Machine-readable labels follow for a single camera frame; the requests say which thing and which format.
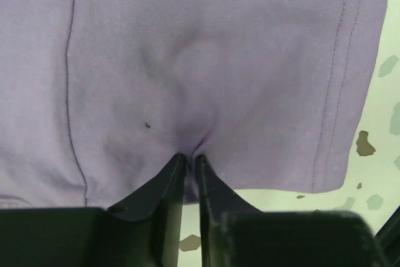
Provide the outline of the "purple t shirt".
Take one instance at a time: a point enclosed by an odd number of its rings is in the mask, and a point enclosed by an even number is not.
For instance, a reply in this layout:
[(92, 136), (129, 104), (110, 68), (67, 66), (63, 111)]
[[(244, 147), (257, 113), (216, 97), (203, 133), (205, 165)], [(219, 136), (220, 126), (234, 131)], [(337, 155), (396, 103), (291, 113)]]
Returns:
[(107, 207), (176, 153), (344, 182), (387, 0), (1, 0), (1, 206)]

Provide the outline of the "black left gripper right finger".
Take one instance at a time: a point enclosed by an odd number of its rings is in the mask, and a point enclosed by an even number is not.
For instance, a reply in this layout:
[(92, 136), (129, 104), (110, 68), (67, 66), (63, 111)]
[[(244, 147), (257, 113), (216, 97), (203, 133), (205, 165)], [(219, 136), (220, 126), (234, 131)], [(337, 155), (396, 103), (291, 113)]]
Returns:
[(263, 212), (196, 158), (203, 266), (388, 266), (367, 224), (349, 211)]

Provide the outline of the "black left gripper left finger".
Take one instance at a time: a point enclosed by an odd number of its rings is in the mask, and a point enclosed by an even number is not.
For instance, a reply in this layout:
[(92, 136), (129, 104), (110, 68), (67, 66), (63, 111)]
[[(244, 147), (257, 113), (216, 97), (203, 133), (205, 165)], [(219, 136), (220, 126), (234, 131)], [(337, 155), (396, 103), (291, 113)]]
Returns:
[(109, 208), (1, 211), (2, 266), (176, 266), (186, 160)]

